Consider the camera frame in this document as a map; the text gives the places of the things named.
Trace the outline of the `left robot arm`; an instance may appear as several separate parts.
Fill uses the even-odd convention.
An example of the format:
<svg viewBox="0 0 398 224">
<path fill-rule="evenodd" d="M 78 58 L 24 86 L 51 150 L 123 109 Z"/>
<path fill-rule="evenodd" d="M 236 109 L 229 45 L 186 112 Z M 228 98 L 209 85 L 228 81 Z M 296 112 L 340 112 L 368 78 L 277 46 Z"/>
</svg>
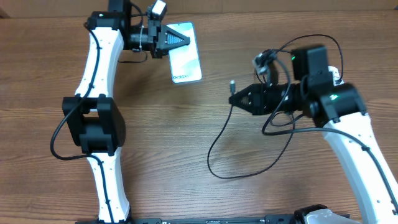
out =
<svg viewBox="0 0 398 224">
<path fill-rule="evenodd" d="M 171 50 L 188 46 L 191 38 L 164 25 L 164 1 L 155 1 L 133 25 L 131 1 L 110 1 L 107 11 L 95 11 L 84 24 L 90 46 L 81 82 L 62 102 L 64 118 L 50 140 L 50 152 L 60 160 L 86 159 L 93 172 L 99 201 L 94 223 L 133 223 L 121 168 L 121 150 L 126 140 L 126 123 L 113 98 L 116 69 L 123 50 L 144 52 L 162 58 Z M 66 124 L 73 142 L 81 148 L 78 156 L 60 156 L 55 139 Z"/>
</svg>

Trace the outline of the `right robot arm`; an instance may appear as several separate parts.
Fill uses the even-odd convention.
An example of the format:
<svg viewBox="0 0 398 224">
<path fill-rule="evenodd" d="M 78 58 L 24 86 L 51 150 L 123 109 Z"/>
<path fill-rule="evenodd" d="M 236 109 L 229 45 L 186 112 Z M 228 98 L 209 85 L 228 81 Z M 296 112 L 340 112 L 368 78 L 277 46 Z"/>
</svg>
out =
<svg viewBox="0 0 398 224">
<path fill-rule="evenodd" d="M 294 49 L 292 65 L 296 84 L 280 85 L 269 67 L 273 52 L 252 62 L 257 73 L 267 73 L 265 83 L 252 84 L 233 94 L 229 103 L 253 115 L 301 111 L 314 127 L 301 132 L 321 132 L 349 180 L 365 223 L 397 223 L 397 181 L 378 146 L 370 115 L 358 90 L 338 81 L 328 64 L 324 45 Z"/>
</svg>

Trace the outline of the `Samsung Galaxy smartphone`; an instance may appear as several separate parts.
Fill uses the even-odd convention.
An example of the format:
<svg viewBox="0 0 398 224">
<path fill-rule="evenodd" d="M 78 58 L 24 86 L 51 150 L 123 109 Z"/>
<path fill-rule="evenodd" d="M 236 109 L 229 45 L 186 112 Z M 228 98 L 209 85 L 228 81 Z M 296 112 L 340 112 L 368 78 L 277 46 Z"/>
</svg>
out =
<svg viewBox="0 0 398 224">
<path fill-rule="evenodd" d="M 193 23 L 181 22 L 167 24 L 167 26 L 190 38 L 188 45 L 169 51 L 172 81 L 179 84 L 201 80 L 202 72 Z"/>
</svg>

